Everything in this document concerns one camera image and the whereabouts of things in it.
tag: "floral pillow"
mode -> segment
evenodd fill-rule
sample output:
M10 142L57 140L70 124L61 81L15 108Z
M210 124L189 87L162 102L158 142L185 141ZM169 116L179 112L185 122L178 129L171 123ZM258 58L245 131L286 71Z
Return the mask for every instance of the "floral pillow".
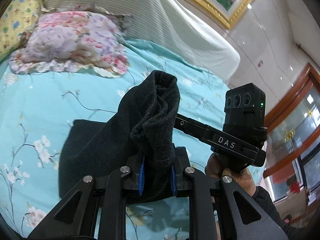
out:
M122 42L122 33L105 15L84 11L45 14L20 51L19 60L29 63L71 59L124 74L128 63Z
M18 49L11 53L9 59L9 66L12 72L16 74L30 74L33 72L44 73L47 71L53 72L78 72L84 69L89 72L90 69L94 70L102 77L115 78L120 77L123 73L113 72L104 68L96 67L93 64L82 64L72 59L53 59L50 62L38 61L24 63L21 60L24 49Z
M106 9L99 7L97 5L70 5L60 8L50 8L46 9L41 6L42 13L53 13L53 12L66 12L66 11L86 11L93 13L100 13L105 15L110 19L115 25L118 26L119 30L123 35L126 35L128 28L131 25L133 16L129 14L113 14L108 12Z

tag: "light blue bedsheet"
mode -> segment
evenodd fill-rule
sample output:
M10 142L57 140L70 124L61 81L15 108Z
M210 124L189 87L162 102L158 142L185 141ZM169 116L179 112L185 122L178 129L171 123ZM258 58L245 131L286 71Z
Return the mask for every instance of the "light blue bedsheet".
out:
M26 237L60 200L59 152L75 119L107 122L131 87L152 70L178 78L179 113L218 129L224 122L227 86L207 70L191 66L154 43L127 41L129 72L107 79L89 73L15 75L7 61L0 79L0 213ZM174 130L176 147L185 146L192 166L204 171L210 146ZM263 168L250 167L254 180ZM187 198L168 198L127 208L127 240L188 238Z

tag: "metal screw head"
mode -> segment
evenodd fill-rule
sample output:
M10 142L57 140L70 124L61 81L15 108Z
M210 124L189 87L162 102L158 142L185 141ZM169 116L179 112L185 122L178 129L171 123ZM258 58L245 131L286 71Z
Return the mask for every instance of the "metal screw head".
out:
M93 177L90 176L90 175L84 176L84 178L83 178L83 181L84 181L85 183L89 183L89 182L91 182L92 180L93 180Z
M195 169L192 167L186 167L186 173L194 173Z
M128 166L122 166L122 167L120 168L120 171L121 171L122 173L126 173L126 172L130 171L130 167L128 167Z
M223 176L222 180L225 183L230 183L232 181L232 178L230 176Z

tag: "white wall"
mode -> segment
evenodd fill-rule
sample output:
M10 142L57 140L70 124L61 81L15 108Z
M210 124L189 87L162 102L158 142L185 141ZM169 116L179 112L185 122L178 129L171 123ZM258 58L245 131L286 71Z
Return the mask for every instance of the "white wall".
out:
M303 188L298 194L293 194L290 198L285 198L275 203L280 217L283 219L286 215L291 214L292 218L296 218L306 211L307 192Z
M236 49L241 61L228 85L233 88L249 82L256 84L266 93L266 114L291 88L307 62L311 61L294 45L295 35L286 0L254 0L252 9L244 13L232 30L223 29L214 22L214 18L208 17L187 1L178 1Z
M286 0L293 39L320 65L320 28L302 0Z

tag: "hand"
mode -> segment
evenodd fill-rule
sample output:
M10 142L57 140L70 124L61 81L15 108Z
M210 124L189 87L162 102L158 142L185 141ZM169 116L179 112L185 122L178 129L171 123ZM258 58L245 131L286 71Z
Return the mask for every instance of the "hand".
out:
M253 182L251 173L248 168L245 168L240 174L237 174L231 171L229 168L225 168L222 171L220 167L219 161L217 160L216 153L211 154L209 157L207 166L204 169L204 172L207 176L212 178L219 178L220 174L222 176L230 176L233 180L235 180L250 196L256 191L256 185Z

